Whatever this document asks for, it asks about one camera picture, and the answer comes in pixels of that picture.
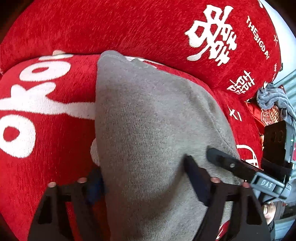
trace hand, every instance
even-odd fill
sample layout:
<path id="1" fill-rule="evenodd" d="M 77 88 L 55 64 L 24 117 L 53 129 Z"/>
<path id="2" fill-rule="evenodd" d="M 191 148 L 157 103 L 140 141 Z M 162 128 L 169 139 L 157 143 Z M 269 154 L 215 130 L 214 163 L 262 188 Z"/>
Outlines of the hand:
<path id="1" fill-rule="evenodd" d="M 219 178 L 217 178 L 217 177 L 212 177 L 211 182 L 220 183 L 221 180 Z M 243 182 L 242 186 L 245 187 L 245 188 L 250 188 L 251 187 L 251 185 L 249 183 L 247 183 L 247 182 Z M 276 213 L 276 207 L 275 207 L 274 203 L 271 202 L 269 204 L 264 204 L 262 206 L 262 209 L 263 209 L 263 214 L 264 214 L 264 217 L 265 217 L 267 225 L 268 225 L 274 219 L 274 215 Z"/>

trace red pillow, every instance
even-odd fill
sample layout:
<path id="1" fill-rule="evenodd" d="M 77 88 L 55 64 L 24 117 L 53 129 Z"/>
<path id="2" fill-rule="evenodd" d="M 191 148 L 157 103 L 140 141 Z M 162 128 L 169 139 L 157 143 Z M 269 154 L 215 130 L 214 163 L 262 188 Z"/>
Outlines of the red pillow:
<path id="1" fill-rule="evenodd" d="M 86 176 L 98 163 L 94 102 L 99 55 L 22 62 L 0 81 L 0 213 L 20 241 L 47 184 Z M 74 225 L 70 209 L 71 225 Z M 108 236 L 104 200 L 96 215 Z"/>
<path id="2" fill-rule="evenodd" d="M 230 124 L 240 158 L 256 167 L 261 167 L 263 153 L 260 136 L 247 106 L 229 93 L 217 90 L 213 92 Z"/>
<path id="3" fill-rule="evenodd" d="M 257 0 L 35 0 L 1 43 L 0 69 L 55 49 L 140 56 L 242 100 L 281 66 L 274 26 Z"/>

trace sofa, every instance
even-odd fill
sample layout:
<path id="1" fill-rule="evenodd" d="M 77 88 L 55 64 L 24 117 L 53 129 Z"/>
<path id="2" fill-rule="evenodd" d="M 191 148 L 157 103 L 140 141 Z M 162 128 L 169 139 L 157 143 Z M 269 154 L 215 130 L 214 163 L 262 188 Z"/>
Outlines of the sofa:
<path id="1" fill-rule="evenodd" d="M 96 63 L 106 50 L 202 86 L 225 114 L 240 158 L 260 167 L 245 102 L 281 67 L 260 1 L 35 0 L 0 44 L 0 213 L 20 241 L 49 182 L 71 183 L 99 166 Z M 109 240 L 104 199 L 93 208 Z M 71 204 L 68 212 L 79 240 Z"/>

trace grey towel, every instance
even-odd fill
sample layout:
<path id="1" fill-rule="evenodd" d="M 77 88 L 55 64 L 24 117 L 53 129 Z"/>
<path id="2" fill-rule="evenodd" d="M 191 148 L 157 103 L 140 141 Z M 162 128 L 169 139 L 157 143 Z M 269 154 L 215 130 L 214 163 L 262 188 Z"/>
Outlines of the grey towel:
<path id="1" fill-rule="evenodd" d="M 281 121 L 286 121 L 296 129 L 296 115 L 285 92 L 269 83 L 266 88 L 257 91 L 257 103 L 263 110 L 271 109 L 274 104 L 281 109 Z"/>
<path id="2" fill-rule="evenodd" d="M 211 176 L 239 184 L 205 158 L 207 146 L 238 157 L 213 97 L 115 51 L 98 61 L 95 127 L 112 241 L 192 241 L 206 207 L 183 170 L 185 153 Z M 223 222 L 230 208 L 226 203 Z"/>

